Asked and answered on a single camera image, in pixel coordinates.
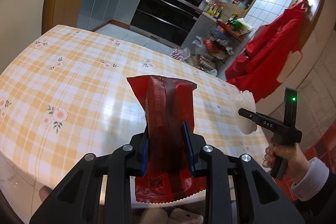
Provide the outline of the white sleeve forearm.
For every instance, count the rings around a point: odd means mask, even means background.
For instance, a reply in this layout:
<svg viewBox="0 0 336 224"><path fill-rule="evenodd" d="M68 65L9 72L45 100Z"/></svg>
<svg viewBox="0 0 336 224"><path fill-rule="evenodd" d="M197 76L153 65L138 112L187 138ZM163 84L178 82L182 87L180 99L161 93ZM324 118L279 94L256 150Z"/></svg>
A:
<svg viewBox="0 0 336 224"><path fill-rule="evenodd" d="M299 200L308 201L326 184L329 172L326 164L314 157L310 160L310 167L306 175L298 184L293 183L291 185L291 191L299 198Z"/></svg>

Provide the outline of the right hand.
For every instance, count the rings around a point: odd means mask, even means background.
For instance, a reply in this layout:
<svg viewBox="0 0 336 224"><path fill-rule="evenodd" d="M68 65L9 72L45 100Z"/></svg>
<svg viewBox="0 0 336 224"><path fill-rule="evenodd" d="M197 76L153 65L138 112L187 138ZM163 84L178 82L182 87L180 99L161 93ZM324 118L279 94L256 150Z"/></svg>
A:
<svg viewBox="0 0 336 224"><path fill-rule="evenodd" d="M288 167L284 176L291 178L295 184L298 184L305 177L311 165L298 144L293 147L274 145L273 138L270 138L262 166L270 168L272 163L275 162L276 156L287 160Z"/></svg>

